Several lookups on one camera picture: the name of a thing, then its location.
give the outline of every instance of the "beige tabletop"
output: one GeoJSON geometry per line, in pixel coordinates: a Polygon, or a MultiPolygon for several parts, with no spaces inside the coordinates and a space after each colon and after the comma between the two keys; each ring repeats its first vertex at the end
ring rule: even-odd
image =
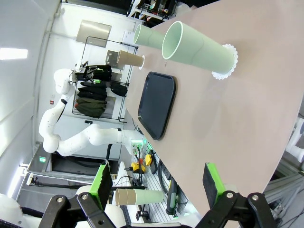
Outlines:
{"type": "Polygon", "coordinates": [[[180,20],[238,51],[235,72],[211,72],[164,60],[161,50],[139,47],[126,108],[190,201],[209,209],[202,184],[213,162],[225,183],[244,196],[263,192],[292,132],[304,92],[304,1],[221,0],[156,26],[165,34],[180,20]],[[150,71],[176,77],[177,90],[164,137],[155,141],[137,118],[150,71]]]}

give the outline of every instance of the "bolt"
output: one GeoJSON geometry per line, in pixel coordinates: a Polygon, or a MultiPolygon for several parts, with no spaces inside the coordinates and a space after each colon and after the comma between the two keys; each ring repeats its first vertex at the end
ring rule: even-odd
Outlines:
{"type": "Polygon", "coordinates": [[[87,197],[88,197],[88,195],[83,195],[81,198],[82,198],[83,200],[86,200],[87,197]]]}
{"type": "Polygon", "coordinates": [[[258,196],[257,196],[257,195],[254,195],[254,196],[252,196],[252,199],[253,199],[254,201],[257,201],[257,200],[258,200],[258,196]]]}
{"type": "Polygon", "coordinates": [[[233,197],[233,194],[231,192],[228,192],[226,195],[229,199],[231,199],[233,197]]]}

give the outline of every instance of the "exit sign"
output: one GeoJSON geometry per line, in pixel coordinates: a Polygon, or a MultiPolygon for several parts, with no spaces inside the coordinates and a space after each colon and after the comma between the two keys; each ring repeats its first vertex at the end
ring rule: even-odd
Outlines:
{"type": "Polygon", "coordinates": [[[45,163],[46,162],[46,158],[45,157],[39,157],[39,162],[45,163]]]}

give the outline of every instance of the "green cup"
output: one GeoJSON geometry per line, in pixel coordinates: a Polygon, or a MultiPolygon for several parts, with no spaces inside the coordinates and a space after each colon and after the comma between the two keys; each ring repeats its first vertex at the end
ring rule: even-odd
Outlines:
{"type": "Polygon", "coordinates": [[[138,25],[135,31],[133,43],[161,49],[164,37],[165,36],[162,33],[143,25],[138,25]]]}
{"type": "Polygon", "coordinates": [[[219,43],[180,22],[174,22],[163,40],[164,59],[226,74],[234,64],[233,53],[219,43]]]}

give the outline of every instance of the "white doily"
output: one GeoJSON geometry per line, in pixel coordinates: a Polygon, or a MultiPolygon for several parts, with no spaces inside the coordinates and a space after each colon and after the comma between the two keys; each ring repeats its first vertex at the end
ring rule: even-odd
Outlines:
{"type": "Polygon", "coordinates": [[[233,45],[231,45],[231,44],[224,44],[224,45],[222,45],[222,46],[233,52],[234,64],[233,64],[232,69],[229,70],[229,72],[226,73],[226,74],[219,74],[219,73],[216,73],[216,72],[212,72],[212,75],[213,75],[216,79],[218,79],[218,80],[228,78],[228,76],[231,75],[231,73],[234,71],[234,69],[236,68],[237,63],[238,63],[238,61],[237,61],[237,60],[238,60],[238,52],[237,52],[237,50],[235,49],[235,47],[234,47],[233,45]]]}
{"type": "Polygon", "coordinates": [[[139,70],[141,70],[144,65],[144,56],[142,56],[142,57],[143,57],[143,62],[142,62],[142,66],[139,67],[139,70]]]}

